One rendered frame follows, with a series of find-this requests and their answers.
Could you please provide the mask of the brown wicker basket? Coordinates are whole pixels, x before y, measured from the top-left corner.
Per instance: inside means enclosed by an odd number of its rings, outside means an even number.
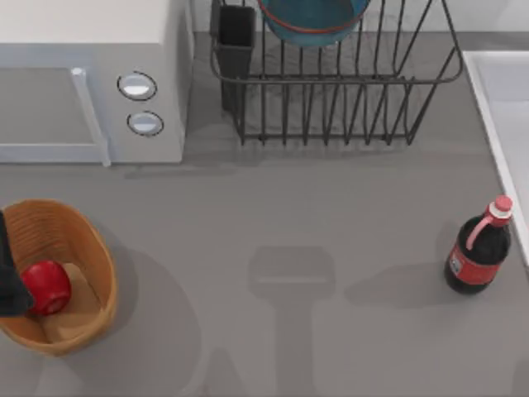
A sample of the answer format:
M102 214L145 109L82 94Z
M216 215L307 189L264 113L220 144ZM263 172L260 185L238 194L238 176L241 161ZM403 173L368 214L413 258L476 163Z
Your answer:
M43 198L0 209L0 246L7 243L23 272L38 261L58 261L73 291L67 307L49 317L0 317L0 331L15 343L48 356L79 351L101 337L117 311L117 273L96 227L77 209Z

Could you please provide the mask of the large microwave knob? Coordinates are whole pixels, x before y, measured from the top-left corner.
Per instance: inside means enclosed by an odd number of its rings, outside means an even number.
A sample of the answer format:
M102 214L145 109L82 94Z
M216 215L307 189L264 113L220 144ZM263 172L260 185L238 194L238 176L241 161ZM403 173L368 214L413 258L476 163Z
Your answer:
M157 84L148 74L134 71L117 79L119 92L131 101L144 102L157 93Z

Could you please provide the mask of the blue bowl with red rim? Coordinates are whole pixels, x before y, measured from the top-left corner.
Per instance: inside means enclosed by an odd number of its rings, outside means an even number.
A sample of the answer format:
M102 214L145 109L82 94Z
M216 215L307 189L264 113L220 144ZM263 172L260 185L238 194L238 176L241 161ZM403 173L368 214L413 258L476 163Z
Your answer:
M371 0L256 0L268 28L282 41L321 47L342 41L362 21Z

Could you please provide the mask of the dark bottle with red label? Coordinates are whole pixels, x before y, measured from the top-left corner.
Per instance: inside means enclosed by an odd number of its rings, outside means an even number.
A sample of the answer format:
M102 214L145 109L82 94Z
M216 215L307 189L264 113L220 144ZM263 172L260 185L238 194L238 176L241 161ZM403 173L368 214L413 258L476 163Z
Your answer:
M494 281L512 245L512 206L501 194L458 231L444 266L446 283L455 292L479 294Z

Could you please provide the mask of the pale microwave oven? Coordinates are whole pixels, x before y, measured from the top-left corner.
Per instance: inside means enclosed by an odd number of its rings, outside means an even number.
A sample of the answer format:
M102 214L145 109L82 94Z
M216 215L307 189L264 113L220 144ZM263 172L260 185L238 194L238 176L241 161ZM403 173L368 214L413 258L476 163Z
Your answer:
M0 0L0 164L180 162L193 56L188 0ZM134 71L153 98L119 92ZM144 111L159 135L127 126Z

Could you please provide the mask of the small microwave knob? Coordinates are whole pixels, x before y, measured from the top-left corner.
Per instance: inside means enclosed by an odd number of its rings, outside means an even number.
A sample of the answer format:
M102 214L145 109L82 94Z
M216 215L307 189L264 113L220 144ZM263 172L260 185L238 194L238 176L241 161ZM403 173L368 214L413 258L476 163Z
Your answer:
M153 137L164 130L163 119L154 112L137 112L130 114L126 120L129 129L138 136Z

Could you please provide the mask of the red apple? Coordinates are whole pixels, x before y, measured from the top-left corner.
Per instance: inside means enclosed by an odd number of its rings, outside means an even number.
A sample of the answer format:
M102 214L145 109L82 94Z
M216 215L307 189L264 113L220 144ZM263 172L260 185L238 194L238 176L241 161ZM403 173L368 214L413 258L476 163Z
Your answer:
M70 301L72 285L65 268L57 261L39 261L21 273L34 304L29 313L48 316L58 313Z

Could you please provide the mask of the black utensil holder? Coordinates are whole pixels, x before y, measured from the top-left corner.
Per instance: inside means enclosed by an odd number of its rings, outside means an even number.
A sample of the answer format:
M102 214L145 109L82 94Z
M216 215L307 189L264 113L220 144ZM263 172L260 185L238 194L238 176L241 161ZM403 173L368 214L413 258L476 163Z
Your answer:
M256 12L252 6L229 5L212 0L210 36L221 82L222 109L234 114L238 106L238 89L250 73L255 47Z

